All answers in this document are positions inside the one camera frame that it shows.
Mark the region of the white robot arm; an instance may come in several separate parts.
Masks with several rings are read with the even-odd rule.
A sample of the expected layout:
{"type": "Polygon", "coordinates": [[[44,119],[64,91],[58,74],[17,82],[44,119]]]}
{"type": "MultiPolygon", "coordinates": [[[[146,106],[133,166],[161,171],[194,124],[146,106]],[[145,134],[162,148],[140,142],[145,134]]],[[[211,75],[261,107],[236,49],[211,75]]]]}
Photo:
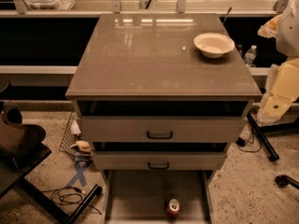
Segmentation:
{"type": "Polygon", "coordinates": [[[258,35],[274,37],[277,51],[287,57],[281,65],[271,65],[257,114],[258,121],[271,123],[281,119],[299,97],[299,0],[291,0],[281,15],[259,29],[258,35]]]}

